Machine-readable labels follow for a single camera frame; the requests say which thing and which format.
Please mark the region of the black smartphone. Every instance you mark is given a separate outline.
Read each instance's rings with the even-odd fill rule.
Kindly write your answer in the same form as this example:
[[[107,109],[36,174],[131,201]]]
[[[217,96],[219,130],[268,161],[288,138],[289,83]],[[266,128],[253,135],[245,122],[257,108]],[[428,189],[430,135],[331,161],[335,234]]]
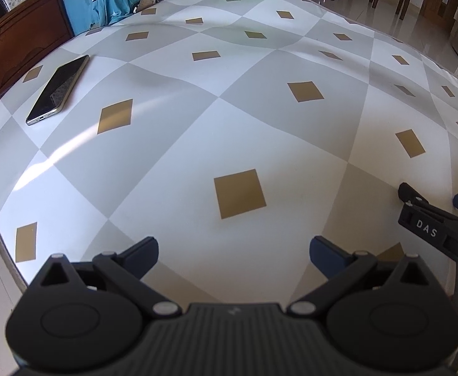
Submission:
[[[26,117],[28,126],[62,111],[89,60],[83,55],[56,69]]]

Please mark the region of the dark wooden headboard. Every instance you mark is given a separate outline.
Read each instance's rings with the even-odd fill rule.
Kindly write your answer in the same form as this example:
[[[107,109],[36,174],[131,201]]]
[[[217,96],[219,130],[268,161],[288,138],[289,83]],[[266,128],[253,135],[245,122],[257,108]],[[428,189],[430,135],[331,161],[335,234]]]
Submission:
[[[62,0],[26,0],[0,19],[0,98],[74,36]]]

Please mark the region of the white grey diamond tablecloth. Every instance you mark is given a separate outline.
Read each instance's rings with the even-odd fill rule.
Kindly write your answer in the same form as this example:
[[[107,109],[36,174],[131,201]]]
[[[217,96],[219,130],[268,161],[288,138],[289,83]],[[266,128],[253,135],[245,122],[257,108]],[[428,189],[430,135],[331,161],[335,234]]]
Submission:
[[[393,36],[308,0],[165,0],[74,37],[0,100],[0,234],[31,281],[153,236],[146,282],[181,305],[287,304],[309,244],[454,263],[398,223],[407,182],[452,210],[458,78],[432,31]],[[90,60],[58,114],[26,117]]]

